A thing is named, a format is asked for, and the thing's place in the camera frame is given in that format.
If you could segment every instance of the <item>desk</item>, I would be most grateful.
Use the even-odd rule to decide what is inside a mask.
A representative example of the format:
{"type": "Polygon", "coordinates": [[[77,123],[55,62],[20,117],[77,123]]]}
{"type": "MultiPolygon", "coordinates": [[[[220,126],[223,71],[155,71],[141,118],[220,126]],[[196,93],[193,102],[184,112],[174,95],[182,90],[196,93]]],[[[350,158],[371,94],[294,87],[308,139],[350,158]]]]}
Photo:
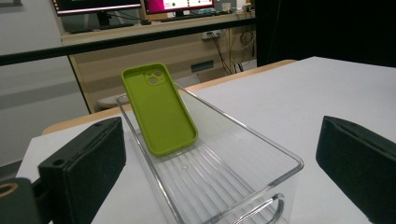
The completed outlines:
{"type": "MultiPolygon", "coordinates": [[[[304,160],[291,223],[370,223],[318,167],[315,153],[324,115],[396,141],[395,68],[309,58],[194,93],[304,160]]],[[[46,130],[49,134],[32,139],[18,176],[37,179],[37,165],[91,124],[46,130]]],[[[132,150],[127,160],[94,223],[164,223],[132,150]]]]}

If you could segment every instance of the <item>white wall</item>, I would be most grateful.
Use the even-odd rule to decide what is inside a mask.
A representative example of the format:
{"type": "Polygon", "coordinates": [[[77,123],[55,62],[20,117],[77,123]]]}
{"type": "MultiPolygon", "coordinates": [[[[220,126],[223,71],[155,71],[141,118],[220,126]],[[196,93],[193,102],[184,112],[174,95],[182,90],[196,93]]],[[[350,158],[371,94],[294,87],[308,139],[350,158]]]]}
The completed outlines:
{"type": "MultiPolygon", "coordinates": [[[[0,7],[0,55],[60,47],[50,0],[0,7]]],[[[88,110],[66,57],[0,66],[0,167],[23,158],[32,137],[88,110]]]]}

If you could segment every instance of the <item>wooden desk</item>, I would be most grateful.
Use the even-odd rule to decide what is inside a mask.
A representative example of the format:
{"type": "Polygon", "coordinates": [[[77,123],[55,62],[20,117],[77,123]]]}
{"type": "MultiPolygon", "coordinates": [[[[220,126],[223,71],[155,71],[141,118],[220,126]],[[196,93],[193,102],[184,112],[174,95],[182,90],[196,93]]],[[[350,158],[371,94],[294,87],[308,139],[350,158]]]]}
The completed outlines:
{"type": "MultiPolygon", "coordinates": [[[[234,80],[234,79],[237,79],[237,78],[240,78],[240,77],[251,76],[251,75],[254,75],[254,74],[257,74],[257,73],[260,73],[260,72],[264,72],[264,71],[267,71],[267,70],[270,70],[270,69],[274,69],[274,68],[277,68],[279,66],[282,66],[282,65],[285,65],[285,64],[288,64],[288,63],[293,63],[293,62],[295,62],[295,61],[294,60],[285,60],[285,61],[281,61],[281,62],[278,62],[278,63],[271,63],[271,64],[268,64],[268,65],[261,66],[261,67],[258,67],[258,68],[254,68],[254,69],[250,69],[250,70],[247,70],[245,72],[238,73],[238,74],[235,74],[235,75],[231,75],[231,76],[227,76],[227,77],[221,77],[221,78],[214,79],[214,80],[211,80],[211,81],[207,81],[207,82],[204,82],[204,83],[201,83],[201,84],[197,84],[197,85],[188,87],[187,90],[189,90],[189,91],[198,91],[198,90],[210,87],[210,86],[218,85],[218,84],[220,84],[222,82],[227,82],[227,81],[234,80]]],[[[125,108],[126,109],[131,109],[131,107],[129,105],[125,105],[125,108]]],[[[94,113],[94,114],[90,114],[90,115],[87,115],[87,116],[84,116],[84,117],[80,117],[80,118],[76,118],[76,119],[70,119],[70,120],[67,120],[67,121],[64,121],[64,122],[61,122],[61,123],[57,123],[57,124],[53,124],[53,125],[49,126],[47,129],[45,129],[43,131],[43,134],[54,133],[54,132],[57,132],[57,131],[60,131],[60,130],[63,130],[63,129],[67,129],[67,128],[71,128],[73,126],[77,126],[79,124],[83,124],[83,123],[86,123],[86,122],[94,121],[94,120],[97,120],[97,119],[103,119],[103,118],[106,118],[106,117],[109,117],[109,116],[114,116],[114,115],[117,115],[119,113],[120,113],[120,109],[118,107],[115,107],[115,108],[111,108],[111,109],[108,109],[108,110],[100,111],[100,112],[97,112],[97,113],[94,113]]]]}

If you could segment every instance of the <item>keyboard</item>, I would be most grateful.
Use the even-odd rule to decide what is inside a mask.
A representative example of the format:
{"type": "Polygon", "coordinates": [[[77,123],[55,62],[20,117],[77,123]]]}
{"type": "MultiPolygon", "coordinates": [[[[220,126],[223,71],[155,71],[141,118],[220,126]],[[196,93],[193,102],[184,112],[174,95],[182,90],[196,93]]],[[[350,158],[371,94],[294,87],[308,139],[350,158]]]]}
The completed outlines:
{"type": "Polygon", "coordinates": [[[122,27],[129,27],[133,25],[134,25],[133,23],[120,23],[114,25],[105,25],[98,28],[84,28],[84,29],[71,30],[68,31],[68,33],[74,35],[74,34],[81,34],[81,33],[87,33],[87,32],[99,31],[99,30],[109,30],[109,29],[116,29],[122,27]]]}
{"type": "Polygon", "coordinates": [[[211,13],[206,13],[206,14],[190,14],[190,15],[185,15],[182,17],[170,17],[170,18],[164,18],[161,19],[160,22],[169,22],[169,21],[184,21],[184,20],[191,20],[191,19],[198,19],[198,18],[204,18],[204,17],[212,17],[214,16],[211,13]]]}

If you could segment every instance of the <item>cable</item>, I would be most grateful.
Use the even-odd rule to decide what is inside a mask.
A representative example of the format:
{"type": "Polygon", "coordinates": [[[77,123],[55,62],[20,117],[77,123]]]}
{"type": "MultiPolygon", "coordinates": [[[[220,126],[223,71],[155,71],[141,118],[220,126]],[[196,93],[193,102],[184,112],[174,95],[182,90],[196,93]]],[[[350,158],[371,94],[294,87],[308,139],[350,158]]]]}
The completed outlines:
{"type": "Polygon", "coordinates": [[[239,71],[241,71],[241,72],[243,72],[243,71],[244,71],[244,66],[242,66],[242,64],[241,64],[241,63],[239,63],[239,64],[238,64],[238,67],[239,67],[239,71]]]}
{"type": "Polygon", "coordinates": [[[222,63],[222,67],[224,69],[224,71],[227,73],[227,75],[231,75],[233,72],[231,71],[230,67],[227,65],[227,63],[224,61],[222,54],[221,54],[221,49],[219,46],[219,41],[217,40],[217,38],[215,37],[215,35],[213,33],[209,33],[212,36],[213,41],[215,42],[216,45],[216,49],[218,50],[219,56],[220,56],[220,60],[222,63]]]}
{"type": "Polygon", "coordinates": [[[280,4],[281,4],[282,0],[279,0],[279,4],[277,7],[277,15],[276,15],[276,23],[275,23],[275,28],[274,28],[274,33],[273,36],[271,38],[271,43],[270,43],[270,48],[268,49],[268,56],[267,56],[267,62],[269,63],[270,61],[270,56],[271,56],[271,51],[274,45],[274,40],[275,40],[275,36],[276,36],[276,30],[277,30],[277,25],[279,23],[279,14],[280,14],[280,4]]]}
{"type": "MultiPolygon", "coordinates": [[[[233,43],[231,45],[227,44],[228,51],[245,51],[246,49],[249,49],[249,54],[248,54],[248,59],[247,60],[250,61],[251,57],[254,57],[254,54],[255,54],[254,53],[254,47],[255,47],[254,46],[254,41],[255,41],[255,39],[256,39],[256,36],[254,35],[254,32],[252,32],[251,30],[244,31],[244,27],[242,27],[242,34],[239,37],[239,41],[241,42],[242,45],[245,45],[245,46],[242,47],[241,49],[233,49],[233,43]]],[[[245,58],[245,52],[242,52],[242,60],[241,60],[241,62],[244,61],[244,58],[245,58]]],[[[233,64],[240,64],[240,69],[239,70],[241,72],[244,71],[242,63],[235,63],[233,60],[230,60],[230,61],[233,64]]]]}

